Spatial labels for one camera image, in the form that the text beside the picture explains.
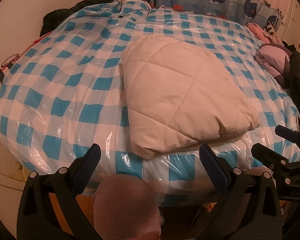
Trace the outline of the cream quilted padded jacket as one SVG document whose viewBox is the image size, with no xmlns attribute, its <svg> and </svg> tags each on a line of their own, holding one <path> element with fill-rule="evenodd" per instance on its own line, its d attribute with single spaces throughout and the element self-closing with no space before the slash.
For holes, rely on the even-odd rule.
<svg viewBox="0 0 300 240">
<path fill-rule="evenodd" d="M 121 54 L 130 144 L 144 159 L 239 140 L 260 117 L 211 51 L 144 35 Z"/>
</svg>

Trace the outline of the pink clothes pile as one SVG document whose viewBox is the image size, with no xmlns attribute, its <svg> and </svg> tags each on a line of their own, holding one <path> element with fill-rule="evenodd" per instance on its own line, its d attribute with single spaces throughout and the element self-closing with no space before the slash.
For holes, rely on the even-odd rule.
<svg viewBox="0 0 300 240">
<path fill-rule="evenodd" d="M 278 44 L 283 45 L 282 41 L 278 38 L 278 36 L 269 35 L 265 29 L 262 29 L 256 23 L 248 23 L 247 28 L 261 41 L 269 44 Z"/>
</svg>

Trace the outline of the pink plush slipper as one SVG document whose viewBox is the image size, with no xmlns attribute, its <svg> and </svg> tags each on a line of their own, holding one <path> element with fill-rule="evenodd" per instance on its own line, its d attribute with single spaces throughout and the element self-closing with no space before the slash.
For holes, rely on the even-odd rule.
<svg viewBox="0 0 300 240">
<path fill-rule="evenodd" d="M 160 239 L 154 193 L 134 176 L 104 178 L 93 195 L 94 228 L 102 239 Z"/>
</svg>

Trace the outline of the pink folded jacket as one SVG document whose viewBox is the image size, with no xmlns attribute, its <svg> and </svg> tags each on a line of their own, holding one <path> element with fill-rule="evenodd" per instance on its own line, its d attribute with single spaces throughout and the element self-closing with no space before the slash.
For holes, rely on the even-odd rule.
<svg viewBox="0 0 300 240">
<path fill-rule="evenodd" d="M 292 52 L 286 47 L 275 43 L 265 43 L 256 52 L 255 58 L 258 64 L 263 67 L 283 88 L 288 88 L 290 57 Z"/>
</svg>

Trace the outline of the striped yellow black item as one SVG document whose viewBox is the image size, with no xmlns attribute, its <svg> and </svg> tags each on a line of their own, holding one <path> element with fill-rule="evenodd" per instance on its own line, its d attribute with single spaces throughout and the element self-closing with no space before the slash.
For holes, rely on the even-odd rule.
<svg viewBox="0 0 300 240">
<path fill-rule="evenodd" d="M 271 36 L 277 36 L 277 33 L 272 25 L 272 23 L 270 21 L 267 22 L 266 28 L 265 28 L 266 32 L 271 35 Z"/>
</svg>

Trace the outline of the blue white checkered bed cover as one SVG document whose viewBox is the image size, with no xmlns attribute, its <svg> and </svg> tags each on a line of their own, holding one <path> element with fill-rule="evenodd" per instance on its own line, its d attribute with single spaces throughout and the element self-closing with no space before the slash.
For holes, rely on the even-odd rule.
<svg viewBox="0 0 300 240">
<path fill-rule="evenodd" d="M 242 140 L 214 147 L 216 154 L 232 167 L 258 167 L 250 149 L 259 142 L 291 162 L 300 161 L 296 144 L 274 132 L 277 125 L 297 129 L 299 113 L 255 61 L 261 41 L 238 23 L 151 9 L 140 0 L 92 5 L 74 13 L 14 64 L 0 89 L 0 140 L 8 151 L 29 170 L 49 174 L 98 144 L 102 157 L 86 194 L 92 194 L 103 177 L 116 173 L 143 179 L 166 205 L 211 192 L 198 152 L 152 160 L 132 152 L 121 53 L 147 34 L 214 53 L 258 109 L 261 126 Z"/>
</svg>

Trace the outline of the black clothes by wall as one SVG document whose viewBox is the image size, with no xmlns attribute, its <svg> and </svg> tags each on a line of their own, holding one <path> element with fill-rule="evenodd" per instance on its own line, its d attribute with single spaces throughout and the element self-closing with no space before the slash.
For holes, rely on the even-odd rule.
<svg viewBox="0 0 300 240">
<path fill-rule="evenodd" d="M 40 37 L 54 31 L 62 22 L 64 22 L 69 16 L 80 11 L 81 9 L 102 3 L 110 3 L 113 0 L 82 0 L 76 5 L 70 8 L 57 9 L 46 14 L 43 18 L 43 26 L 40 31 Z"/>
</svg>

